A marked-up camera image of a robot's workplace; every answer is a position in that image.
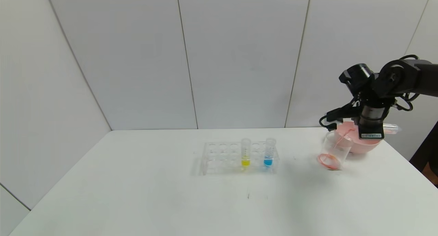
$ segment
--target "table surface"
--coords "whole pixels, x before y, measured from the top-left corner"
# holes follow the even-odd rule
[[[316,161],[323,128],[113,131],[12,232],[24,235],[435,235],[438,190],[388,143]],[[199,176],[205,142],[277,139],[275,175]]]

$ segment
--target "test tube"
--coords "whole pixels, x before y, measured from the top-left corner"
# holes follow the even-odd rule
[[[394,124],[383,124],[383,133],[385,134],[396,134],[401,132],[402,129],[398,125]]]
[[[242,166],[247,167],[250,164],[251,140],[242,139]]]
[[[263,161],[266,167],[270,167],[272,165],[272,159],[274,158],[276,143],[277,141],[273,138],[266,139],[265,159]]]

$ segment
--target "pink plastic bowl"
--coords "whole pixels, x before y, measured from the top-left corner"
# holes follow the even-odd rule
[[[359,133],[357,132],[357,126],[353,122],[344,122],[341,125],[338,125],[337,132],[342,136],[344,135],[348,130],[354,128],[355,131],[351,131],[347,134],[349,138],[352,139],[354,142],[353,146],[351,147],[350,152],[352,153],[366,153],[368,151],[371,151],[374,149],[379,143],[380,139],[359,139]]]

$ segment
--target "plastic cup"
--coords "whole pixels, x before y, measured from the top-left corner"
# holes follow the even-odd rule
[[[353,144],[347,136],[341,136],[335,131],[327,133],[318,162],[327,169],[340,170]]]

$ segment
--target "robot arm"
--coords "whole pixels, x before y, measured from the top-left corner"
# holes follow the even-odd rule
[[[411,111],[412,101],[420,94],[438,97],[438,64],[418,60],[416,55],[391,61],[380,73],[372,72],[366,64],[357,64],[345,70],[339,80],[347,85],[353,99],[345,106],[327,112],[319,124],[332,131],[336,130],[336,122],[351,118],[358,126],[361,139],[385,137],[383,120],[391,107]],[[403,99],[409,108],[400,106],[396,97]]]

